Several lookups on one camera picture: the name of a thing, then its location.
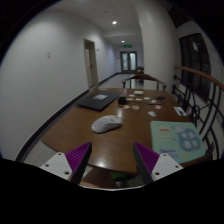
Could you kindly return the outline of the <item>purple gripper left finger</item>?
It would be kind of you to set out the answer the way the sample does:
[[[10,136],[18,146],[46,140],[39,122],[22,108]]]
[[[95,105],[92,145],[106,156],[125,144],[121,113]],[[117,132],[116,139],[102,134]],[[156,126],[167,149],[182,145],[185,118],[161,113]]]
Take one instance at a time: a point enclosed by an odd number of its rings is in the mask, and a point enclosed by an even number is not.
[[[72,183],[79,184],[91,153],[92,143],[87,142],[68,153],[56,153],[41,166],[41,169]]]

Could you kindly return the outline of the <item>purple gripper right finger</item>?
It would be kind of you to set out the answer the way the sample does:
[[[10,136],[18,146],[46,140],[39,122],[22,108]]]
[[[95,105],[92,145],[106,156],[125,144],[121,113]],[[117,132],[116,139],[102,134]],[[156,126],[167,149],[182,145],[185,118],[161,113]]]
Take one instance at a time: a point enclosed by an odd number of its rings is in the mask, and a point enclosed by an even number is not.
[[[145,184],[164,178],[182,169],[167,153],[158,154],[153,150],[135,143],[133,154],[137,168]]]

